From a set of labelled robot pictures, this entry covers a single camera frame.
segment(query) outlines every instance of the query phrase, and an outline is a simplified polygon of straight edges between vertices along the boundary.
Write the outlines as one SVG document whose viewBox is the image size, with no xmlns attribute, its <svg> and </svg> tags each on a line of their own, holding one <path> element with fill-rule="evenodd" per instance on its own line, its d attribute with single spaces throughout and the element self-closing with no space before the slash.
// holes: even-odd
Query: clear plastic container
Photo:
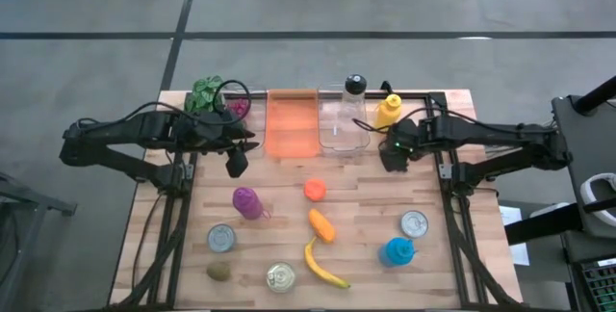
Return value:
<svg viewBox="0 0 616 312">
<path fill-rule="evenodd" d="M 370 143 L 367 131 L 353 121 L 366 121 L 366 102 L 354 98 L 343 101 L 345 85 L 319 87 L 319 144 L 323 155 L 352 157 Z"/>
<path fill-rule="evenodd" d="M 250 157 L 261 157 L 264 153 L 266 141 L 266 118 L 268 108 L 268 92 L 265 87 L 259 85 L 246 85 L 250 91 L 252 103 L 246 117 L 242 120 L 244 128 L 254 133 L 254 138 L 249 138 L 249 143 L 259 143 L 256 148 L 246 152 Z M 224 94 L 225 106 L 236 113 L 241 113 L 247 104 L 245 91 L 236 84 L 229 84 L 221 91 Z"/>
</svg>

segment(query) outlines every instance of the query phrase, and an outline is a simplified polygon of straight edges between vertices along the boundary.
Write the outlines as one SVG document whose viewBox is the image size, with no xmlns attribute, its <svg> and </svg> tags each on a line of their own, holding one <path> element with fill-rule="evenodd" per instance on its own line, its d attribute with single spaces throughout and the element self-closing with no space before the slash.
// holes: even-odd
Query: plastic fruit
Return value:
<svg viewBox="0 0 616 312">
<path fill-rule="evenodd" d="M 308 220 L 315 229 L 317 235 L 326 243 L 331 244 L 336 237 L 334 226 L 325 218 L 321 212 L 312 209 L 308 213 Z"/>
<path fill-rule="evenodd" d="M 231 267 L 228 263 L 212 263 L 208 265 L 206 274 L 213 280 L 223 282 L 231 276 Z"/>
<path fill-rule="evenodd" d="M 306 264 L 308 264 L 310 270 L 316 273 L 320 279 L 326 281 L 329 284 L 335 285 L 336 287 L 343 289 L 350 288 L 350 284 L 348 284 L 348 282 L 338 276 L 331 274 L 330 272 L 325 271 L 319 265 L 317 265 L 315 257 L 312 255 L 312 246 L 316 240 L 317 237 L 313 237 L 312 241 L 310 241 L 308 245 L 306 245 L 306 247 L 304 248 L 304 257 L 306 259 Z"/>
<path fill-rule="evenodd" d="M 309 179 L 304 184 L 304 195 L 313 201 L 323 200 L 326 192 L 325 182 L 319 179 Z"/>
</svg>

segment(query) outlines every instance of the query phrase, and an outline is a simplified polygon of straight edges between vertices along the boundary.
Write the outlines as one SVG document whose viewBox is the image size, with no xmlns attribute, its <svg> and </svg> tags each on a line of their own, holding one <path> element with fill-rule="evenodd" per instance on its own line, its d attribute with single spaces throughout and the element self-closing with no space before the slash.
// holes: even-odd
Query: yellow banana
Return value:
<svg viewBox="0 0 616 312">
<path fill-rule="evenodd" d="M 312 255 L 312 246 L 316 240 L 317 240 L 317 237 L 315 236 L 314 238 L 312 238 L 312 241 L 309 242 L 308 245 L 306 245 L 306 247 L 304 248 L 304 256 L 306 257 L 306 264 L 308 264 L 308 266 L 310 267 L 310 270 L 316 273 L 317 276 L 323 279 L 324 281 L 330 284 L 333 284 L 338 288 L 344 288 L 344 289 L 350 288 L 350 284 L 348 284 L 348 282 L 341 279 L 340 277 L 337 277 L 323 270 L 319 265 L 317 265 L 317 262 L 315 261 L 315 257 Z"/>
</svg>

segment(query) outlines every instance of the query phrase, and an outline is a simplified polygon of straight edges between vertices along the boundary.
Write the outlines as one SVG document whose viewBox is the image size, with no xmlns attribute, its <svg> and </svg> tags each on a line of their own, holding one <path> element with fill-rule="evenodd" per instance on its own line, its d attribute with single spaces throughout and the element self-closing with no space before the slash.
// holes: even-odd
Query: wooden table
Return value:
<svg viewBox="0 0 616 312">
<path fill-rule="evenodd" d="M 475 117 L 470 91 L 444 92 L 450 109 Z M 163 91 L 160 100 L 181 106 L 185 94 L 184 91 Z M 376 100 L 367 104 L 370 122 L 374 118 L 375 104 Z M 402 113 L 422 106 L 421 101 L 405 100 Z M 257 116 L 259 110 L 255 108 L 254 112 Z M 413 119 L 424 116 L 421 112 Z M 263 133 L 257 134 L 257 141 L 263 139 Z M 250 165 L 238 179 L 228 177 L 224 168 L 226 155 L 199 156 L 175 308 L 459 306 L 434 158 L 427 156 L 419 162 L 411 162 L 406 173 L 388 173 L 378 157 L 376 146 L 381 140 L 379 134 L 373 133 L 370 145 L 354 159 L 321 156 L 274 159 L 259 148 L 250 153 Z M 467 145 L 461 147 L 458 154 L 460 161 L 485 159 L 482 146 Z M 147 151 L 145 159 L 155 164 L 167 163 L 163 151 Z M 303 183 L 313 177 L 324 180 L 327 185 L 323 202 L 311 203 L 303 196 Z M 237 187 L 253 188 L 271 212 L 271 219 L 244 220 L 231 204 L 231 195 Z M 137 245 L 156 197 L 153 186 L 139 185 L 111 302 L 122 300 L 130 292 Z M 145 238 L 139 274 L 145 272 L 154 258 L 162 205 L 160 202 Z M 316 244 L 315 258 L 323 268 L 349 281 L 352 285 L 349 290 L 340 290 L 319 280 L 304 263 L 303 248 L 314 235 L 307 217 L 311 207 L 322 211 L 337 230 L 334 244 Z M 376 251 L 392 237 L 401 236 L 399 218 L 409 210 L 423 212 L 428 218 L 429 230 L 415 241 L 418 253 L 410 265 L 385 269 L 378 263 Z M 476 191 L 471 197 L 471 215 L 481 260 L 511 297 L 522 300 L 495 194 Z M 218 223 L 231 225 L 237 233 L 238 243 L 231 252 L 213 253 L 208 249 L 208 230 Z M 231 264 L 230 281 L 215 282 L 206 275 L 206 266 L 214 261 Z M 266 271 L 277 261 L 287 262 L 295 269 L 297 280 L 290 293 L 275 294 L 266 284 Z M 464 266 L 473 296 L 470 266 L 468 262 Z M 159 294 L 162 298 L 167 286 L 166 273 L 163 272 Z"/>
</svg>

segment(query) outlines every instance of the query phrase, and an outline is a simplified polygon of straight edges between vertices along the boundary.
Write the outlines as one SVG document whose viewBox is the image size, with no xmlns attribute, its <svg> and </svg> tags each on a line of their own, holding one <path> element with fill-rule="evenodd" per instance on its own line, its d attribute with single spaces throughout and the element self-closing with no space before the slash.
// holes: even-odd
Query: metal can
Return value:
<svg viewBox="0 0 616 312">
<path fill-rule="evenodd" d="M 210 229 L 208 233 L 208 246 L 216 253 L 223 253 L 231 250 L 235 245 L 235 232 L 227 224 L 218 224 Z"/>
<path fill-rule="evenodd" d="M 269 268 L 266 281 L 274 293 L 287 293 L 295 284 L 295 272 L 287 263 L 275 263 Z"/>
<path fill-rule="evenodd" d="M 400 220 L 402 232 L 411 239 L 417 239 L 427 232 L 427 218 L 419 211 L 409 211 Z"/>
</svg>

